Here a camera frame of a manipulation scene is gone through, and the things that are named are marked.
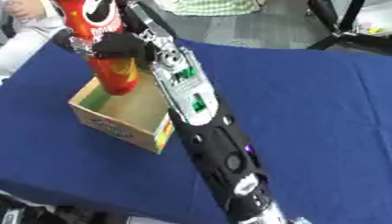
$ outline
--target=plaid fabric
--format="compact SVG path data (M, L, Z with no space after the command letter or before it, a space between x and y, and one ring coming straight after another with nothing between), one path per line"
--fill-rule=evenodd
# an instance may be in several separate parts
M181 16L231 16L260 10L255 0L179 0L173 12Z

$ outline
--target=person's hand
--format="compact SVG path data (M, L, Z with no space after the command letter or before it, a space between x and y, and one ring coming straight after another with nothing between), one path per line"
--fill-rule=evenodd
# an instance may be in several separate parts
M6 11L15 18L30 19L45 15L45 9L40 0L8 0Z

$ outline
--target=black robotic forearm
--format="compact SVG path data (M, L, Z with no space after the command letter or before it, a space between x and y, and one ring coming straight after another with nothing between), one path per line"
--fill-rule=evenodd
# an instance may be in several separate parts
M220 208L232 222L245 221L270 205L268 178L228 106L221 99L219 104L214 119L203 126L183 122L172 109L169 114ZM247 180L249 175L255 175L257 183Z

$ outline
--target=gray floor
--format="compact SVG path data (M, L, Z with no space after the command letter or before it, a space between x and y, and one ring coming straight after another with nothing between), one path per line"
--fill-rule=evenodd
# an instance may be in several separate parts
M145 2L157 9L152 0ZM328 33L306 17L306 0L269 0L262 10L232 17L180 17L157 9L183 39L228 46L306 48Z

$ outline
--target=purple light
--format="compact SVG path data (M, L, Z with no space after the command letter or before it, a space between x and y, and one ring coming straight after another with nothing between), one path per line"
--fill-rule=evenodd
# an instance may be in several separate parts
M248 153L254 153L255 149L253 149L252 145L248 144L247 146L245 146L245 151L247 151Z

